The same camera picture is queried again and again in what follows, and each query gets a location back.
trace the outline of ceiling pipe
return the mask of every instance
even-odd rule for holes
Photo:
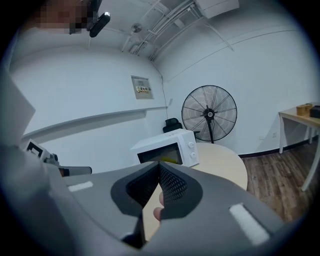
[[[108,31],[112,31],[112,32],[116,32],[116,33],[119,33],[119,34],[123,34],[125,36],[130,36],[129,33],[125,32],[125,31],[122,31],[122,30],[119,30],[119,29],[114,29],[114,28],[111,28],[111,27],[104,27],[103,30],[108,30]]]
[[[150,9],[142,16],[141,20],[143,20],[147,14],[160,2],[161,0],[157,0],[151,7]]]
[[[89,36],[88,41],[86,43],[86,48],[89,50],[90,49],[90,43],[91,43],[91,36]]]
[[[194,9],[194,8],[192,8],[191,9],[191,13],[195,16],[195,18],[200,18],[200,16],[198,15],[198,13],[197,13],[197,11]],[[234,49],[232,48],[232,46],[228,43],[228,41],[222,36],[222,34],[220,34],[220,32],[218,31],[218,30],[216,30],[213,26],[211,26],[208,22],[206,22],[206,23],[204,23],[203,21],[202,21],[202,24],[203,25],[205,25],[206,27],[208,27],[208,28],[210,28],[210,29],[212,29],[225,43],[226,43],[226,45],[231,49],[231,51],[234,51]]]
[[[126,41],[125,41],[125,43],[124,43],[124,45],[123,45],[123,47],[122,47],[122,49],[121,49],[121,52],[124,52],[124,50],[125,50],[128,42],[129,42],[130,38],[132,37],[133,33],[134,33],[134,32],[131,31],[130,35],[128,35],[128,37],[126,38]]]
[[[192,22],[191,24],[189,24],[188,26],[186,26],[184,29],[180,30],[177,34],[175,34],[173,37],[171,37],[171,39],[169,39],[163,46],[161,46],[161,48],[158,50],[158,53],[161,52],[161,50],[167,45],[169,44],[173,39],[175,39],[177,36],[179,36],[183,31],[187,30],[188,28],[190,28],[193,24],[197,23],[198,21],[202,20],[204,17],[201,17],[197,20],[195,20],[194,22]]]
[[[152,37],[155,36],[155,34],[159,35],[159,32],[162,34],[168,26],[170,26],[171,24],[173,24],[175,22],[175,20],[179,19],[180,17],[182,17],[184,14],[186,14],[187,12],[186,9],[187,8],[190,8],[190,6],[194,5],[194,2],[193,1],[190,1],[190,0],[186,0],[184,1],[183,3],[181,3],[179,6],[177,6],[175,9],[173,9],[165,18],[163,18],[154,28],[153,28],[153,32],[154,33],[149,33],[145,38],[144,40],[142,41],[142,43],[145,43],[147,42],[147,40],[151,39]],[[134,54],[139,54],[141,48],[142,48],[142,45],[143,44],[140,44],[139,47],[136,49],[136,51],[134,51]]]

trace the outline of white desk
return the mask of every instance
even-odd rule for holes
[[[217,144],[197,143],[196,146],[200,163],[193,166],[193,169],[223,177],[234,182],[244,190],[247,189],[247,169],[244,162],[236,153]],[[153,212],[156,207],[163,208],[159,202],[161,192],[162,189],[160,185],[158,185],[142,211],[144,234],[147,241],[157,231],[160,225],[160,222],[154,217]]]
[[[284,143],[285,143],[285,124],[284,124],[284,118],[290,119],[293,121],[296,121],[300,124],[308,126],[309,129],[309,143],[312,142],[312,129],[315,129],[316,131],[320,132],[320,118],[313,118],[307,115],[297,115],[297,109],[295,107],[280,111],[280,147],[279,147],[279,153],[282,154]],[[302,191],[306,191],[308,188],[313,176],[316,173],[316,169],[318,166],[320,160],[320,139],[318,139],[318,145],[316,147],[315,157],[313,159],[312,166],[310,168],[309,174],[305,179],[305,182],[303,186],[301,187]]]

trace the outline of baseboard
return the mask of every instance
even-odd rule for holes
[[[318,140],[318,135],[314,136],[312,138],[312,140],[313,141]],[[290,150],[290,149],[302,146],[304,144],[307,144],[308,142],[309,142],[309,140],[306,139],[306,140],[303,140],[301,142],[298,142],[298,143],[295,143],[295,144],[292,144],[292,145],[289,145],[289,146],[285,146],[285,147],[283,147],[283,151]],[[270,155],[270,154],[274,154],[274,153],[279,153],[279,148],[272,149],[272,150],[267,150],[267,151],[263,151],[263,152],[251,153],[251,154],[240,154],[239,157],[240,158],[253,158],[253,157]]]

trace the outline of hand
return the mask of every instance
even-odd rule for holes
[[[163,193],[163,192],[161,192],[160,195],[159,195],[159,201],[160,201],[160,204],[162,204],[163,206],[165,206],[165,205],[164,205],[164,193]],[[153,210],[153,215],[154,215],[154,217],[155,217],[158,221],[161,220],[161,210],[162,210],[162,209],[163,209],[163,208],[161,208],[161,207],[157,207],[157,208],[155,208],[155,209]]]

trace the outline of table leg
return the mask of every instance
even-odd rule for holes
[[[309,144],[312,143],[313,131],[314,131],[314,130],[312,129],[312,127],[308,127]]]
[[[301,188],[302,191],[306,191],[307,188],[309,187],[309,184],[316,173],[319,160],[320,160],[320,139],[318,139],[318,145],[316,147],[315,157],[313,159],[313,163],[310,168],[309,174],[306,177],[305,182],[303,183],[303,186]]]
[[[284,124],[284,118],[279,114],[280,116],[280,147],[279,147],[279,153],[282,154],[284,149],[284,143],[285,143],[285,124]]]

